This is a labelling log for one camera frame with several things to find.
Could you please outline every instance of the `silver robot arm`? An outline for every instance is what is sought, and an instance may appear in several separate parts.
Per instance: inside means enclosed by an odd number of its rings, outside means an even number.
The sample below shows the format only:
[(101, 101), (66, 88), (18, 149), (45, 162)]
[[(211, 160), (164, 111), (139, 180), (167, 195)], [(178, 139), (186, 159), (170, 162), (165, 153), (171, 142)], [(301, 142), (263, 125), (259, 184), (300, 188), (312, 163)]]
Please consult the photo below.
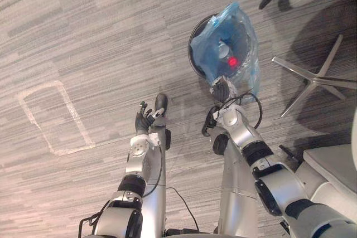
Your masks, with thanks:
[(295, 237), (356, 237), (357, 225), (352, 220), (307, 198), (301, 181), (249, 125), (242, 107), (225, 106), (213, 117), (216, 127), (226, 131), (249, 164), (266, 210), (282, 216)]
[(149, 128), (153, 122), (163, 116), (166, 111), (167, 98), (159, 94), (156, 104), (164, 107), (158, 108), (152, 115), (151, 109), (144, 113), (147, 104), (142, 102), (136, 115), (135, 127), (137, 135), (131, 139), (131, 147), (128, 154), (126, 171), (123, 179), (114, 192), (111, 199), (104, 205), (100, 212), (88, 220), (93, 227), (90, 237), (115, 237), (115, 238), (140, 238), (143, 226), (142, 206), (146, 185), (152, 177), (151, 172), (156, 166), (162, 165), (161, 141), (157, 132), (149, 134)]

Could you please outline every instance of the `gray carpet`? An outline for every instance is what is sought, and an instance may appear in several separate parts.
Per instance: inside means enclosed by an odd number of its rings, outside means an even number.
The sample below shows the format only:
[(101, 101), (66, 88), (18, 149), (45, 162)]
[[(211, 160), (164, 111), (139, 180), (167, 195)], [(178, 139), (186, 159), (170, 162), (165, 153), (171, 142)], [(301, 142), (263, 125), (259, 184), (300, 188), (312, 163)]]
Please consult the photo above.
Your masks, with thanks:
[[(304, 81), (271, 58), (317, 71), (342, 33), (328, 75), (356, 79), (356, 0), (286, 12), (278, 0), (262, 11), (261, 0), (0, 0), (0, 237), (75, 237), (80, 219), (117, 189), (137, 105), (153, 105), (159, 91), (170, 106), (167, 184), (201, 230), (213, 231), (223, 159), (200, 133), (214, 101), (191, 69), (187, 42), (202, 18), (232, 1), (259, 39), (266, 143), (286, 159), (279, 144), (301, 153), (349, 142), (355, 92), (341, 89), (342, 102), (318, 89), (280, 118)], [(247, 111), (255, 122), (257, 107)], [(167, 200), (166, 227), (194, 228), (174, 192)], [(257, 205), (259, 237), (284, 236), (280, 219)]]

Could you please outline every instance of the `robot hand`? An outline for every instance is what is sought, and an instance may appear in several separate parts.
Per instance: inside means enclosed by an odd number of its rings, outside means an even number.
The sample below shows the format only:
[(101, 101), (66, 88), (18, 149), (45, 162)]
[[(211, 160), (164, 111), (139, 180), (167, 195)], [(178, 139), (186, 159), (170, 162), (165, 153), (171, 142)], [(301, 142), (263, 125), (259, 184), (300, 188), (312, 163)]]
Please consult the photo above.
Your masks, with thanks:
[(155, 119), (159, 116), (164, 115), (166, 106), (157, 109), (153, 115), (151, 115), (152, 109), (148, 109), (145, 113), (146, 107), (147, 103), (145, 103), (145, 101), (142, 101), (139, 106), (139, 111), (136, 113), (135, 130), (137, 135), (148, 134), (149, 127), (154, 123)]

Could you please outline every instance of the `black cable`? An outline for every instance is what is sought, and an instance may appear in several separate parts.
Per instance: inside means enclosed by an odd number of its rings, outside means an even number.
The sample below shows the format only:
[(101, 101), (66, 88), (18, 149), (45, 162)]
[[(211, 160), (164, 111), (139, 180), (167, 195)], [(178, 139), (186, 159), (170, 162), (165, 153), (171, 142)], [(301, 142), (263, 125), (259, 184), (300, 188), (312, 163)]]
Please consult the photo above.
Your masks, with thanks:
[(255, 101), (257, 102), (258, 104), (258, 107), (259, 107), (259, 119), (257, 121), (257, 123), (255, 124), (254, 128), (257, 129), (260, 125), (260, 123), (262, 122), (262, 118), (263, 118), (263, 107), (262, 107), (262, 103), (260, 102), (260, 100), (257, 98), (257, 96), (255, 96), (253, 93), (250, 93), (250, 92), (247, 92), (247, 93), (244, 93), (242, 97), (244, 96), (252, 96)]
[(109, 201), (110, 201), (110, 200), (108, 200), (108, 201), (105, 203), (105, 205), (102, 207), (102, 209), (101, 209), (99, 212), (97, 212), (97, 213), (91, 215), (90, 217), (86, 217), (86, 218), (82, 219), (82, 220), (79, 222), (78, 238), (81, 238), (81, 237), (82, 237), (82, 227), (83, 227), (83, 224), (86, 223), (85, 221), (88, 222), (88, 225), (89, 225), (89, 226), (93, 226), (93, 227), (92, 227), (91, 234), (94, 234), (95, 226), (97, 225), (98, 220), (99, 220), (100, 216), (102, 215), (102, 213), (103, 213), (105, 207), (106, 207), (107, 204), (109, 203)]
[(239, 105), (240, 105), (240, 104), (242, 104), (242, 98), (243, 98), (244, 96), (247, 96), (247, 95), (252, 96), (252, 97), (254, 98), (254, 100), (257, 102), (258, 107), (259, 107), (259, 119), (258, 119), (257, 123), (256, 123), (255, 126), (254, 126), (254, 128), (257, 129), (257, 128), (259, 127), (260, 123), (262, 122), (262, 119), (263, 119), (263, 107), (262, 107), (262, 103), (260, 102), (260, 100), (258, 99), (258, 97), (255, 96), (253, 93), (251, 93), (251, 92), (249, 92), (249, 91), (247, 91), (246, 93), (243, 93), (243, 94), (241, 94), (241, 95), (239, 95), (239, 96), (237, 96), (237, 97), (230, 98), (230, 99), (227, 100), (224, 104), (222, 104), (221, 109), (222, 109), (223, 107), (226, 107), (226, 108), (230, 107), (230, 106), (231, 106), (235, 101), (237, 101), (237, 100), (239, 100)]
[(145, 195), (143, 195), (143, 198), (153, 193), (153, 191), (156, 189), (156, 187), (157, 187), (157, 185), (158, 185), (158, 183), (160, 181), (160, 178), (161, 178), (161, 172), (162, 172), (162, 150), (161, 150), (161, 146), (160, 145), (158, 146), (158, 148), (160, 149), (160, 160), (161, 160), (160, 172), (158, 174), (158, 179), (157, 179), (157, 182), (156, 182), (155, 186), (153, 187), (153, 189), (151, 191), (149, 191), (148, 193), (146, 193)]
[(190, 213), (192, 219), (193, 219), (194, 222), (195, 222), (195, 225), (196, 225), (196, 228), (197, 228), (198, 232), (200, 232), (200, 229), (199, 229), (199, 226), (198, 226), (198, 224), (197, 224), (197, 221), (196, 221), (196, 219), (195, 219), (195, 217), (194, 217), (194, 214), (192, 214), (192, 212), (191, 212), (191, 210), (189, 209), (189, 206), (187, 205), (185, 199), (179, 194), (179, 192), (177, 191), (177, 189), (175, 189), (175, 188), (173, 188), (173, 187), (167, 187), (166, 189), (167, 189), (167, 190), (168, 190), (168, 189), (173, 189), (173, 190), (177, 193), (177, 195), (182, 199), (182, 201), (184, 202), (184, 204), (185, 204), (187, 210), (189, 211), (189, 213)]

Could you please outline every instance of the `blue plastic bag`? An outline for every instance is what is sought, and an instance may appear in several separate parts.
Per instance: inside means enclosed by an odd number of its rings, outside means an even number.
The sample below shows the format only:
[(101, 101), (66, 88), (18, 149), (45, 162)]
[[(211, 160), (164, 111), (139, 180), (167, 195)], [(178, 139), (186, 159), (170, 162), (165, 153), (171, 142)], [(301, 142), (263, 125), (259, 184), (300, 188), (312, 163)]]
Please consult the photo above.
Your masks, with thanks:
[[(221, 44), (229, 47), (230, 56), (221, 58)], [(193, 60), (205, 73), (209, 85), (225, 76), (239, 94), (246, 91), (258, 94), (258, 41), (248, 16), (237, 2), (213, 16), (190, 45)]]

